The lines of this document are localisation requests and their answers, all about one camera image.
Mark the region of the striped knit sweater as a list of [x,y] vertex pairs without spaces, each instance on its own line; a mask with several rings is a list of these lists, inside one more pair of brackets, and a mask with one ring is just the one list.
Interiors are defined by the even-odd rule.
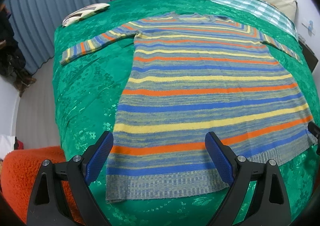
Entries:
[[226,187],[204,145],[214,132],[237,155],[284,164],[316,144],[309,105],[269,48],[273,37],[233,19],[166,13],[130,21],[62,54],[66,66],[126,37],[135,52],[107,159],[106,200],[179,198]]

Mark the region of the stack of folded clothes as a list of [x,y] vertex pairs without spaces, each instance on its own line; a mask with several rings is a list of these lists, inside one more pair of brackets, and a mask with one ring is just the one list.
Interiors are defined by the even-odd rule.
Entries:
[[7,154],[14,150],[22,150],[23,143],[16,136],[0,135],[0,159],[4,160]]

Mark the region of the orange fuzzy blanket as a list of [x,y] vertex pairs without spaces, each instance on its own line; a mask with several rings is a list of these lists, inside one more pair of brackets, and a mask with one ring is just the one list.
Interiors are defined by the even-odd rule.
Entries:
[[5,200],[25,223],[28,205],[37,173],[42,162],[65,162],[64,151],[59,146],[40,149],[14,150],[6,155],[1,173],[1,187]]

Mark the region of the dark wooden nightstand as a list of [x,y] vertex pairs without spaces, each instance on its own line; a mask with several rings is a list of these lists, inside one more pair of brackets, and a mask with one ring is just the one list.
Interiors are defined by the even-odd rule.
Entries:
[[313,73],[319,60],[312,49],[306,44],[305,39],[301,36],[299,36],[299,44],[302,47],[302,53],[304,55],[306,63],[308,64],[311,73]]

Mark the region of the green bedspread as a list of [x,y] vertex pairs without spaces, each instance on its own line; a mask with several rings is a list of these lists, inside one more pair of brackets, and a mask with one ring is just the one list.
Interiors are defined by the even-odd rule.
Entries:
[[[54,34],[55,119],[66,158],[83,153],[104,131],[112,130],[120,94],[132,67],[133,40],[120,40],[67,66],[60,65],[62,52],[126,22],[169,12],[228,16],[274,37],[298,54],[302,52],[296,39],[276,26],[245,11],[212,1],[112,1],[108,10],[69,27],[59,27]],[[221,190],[187,198],[108,204],[105,201],[104,172],[90,188],[113,225],[205,225],[226,194],[225,190]]]

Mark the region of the patterned small pillow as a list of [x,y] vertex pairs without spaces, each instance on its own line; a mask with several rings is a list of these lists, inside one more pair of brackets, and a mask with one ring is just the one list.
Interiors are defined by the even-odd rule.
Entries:
[[100,12],[105,11],[109,7],[110,7],[110,5],[108,3],[95,3],[95,4],[92,4],[89,6],[85,6],[84,8],[81,8],[81,9],[67,15],[62,21],[62,26],[68,27],[71,24],[74,24],[74,23],[77,23],[81,20],[92,17],[93,15],[97,15]]

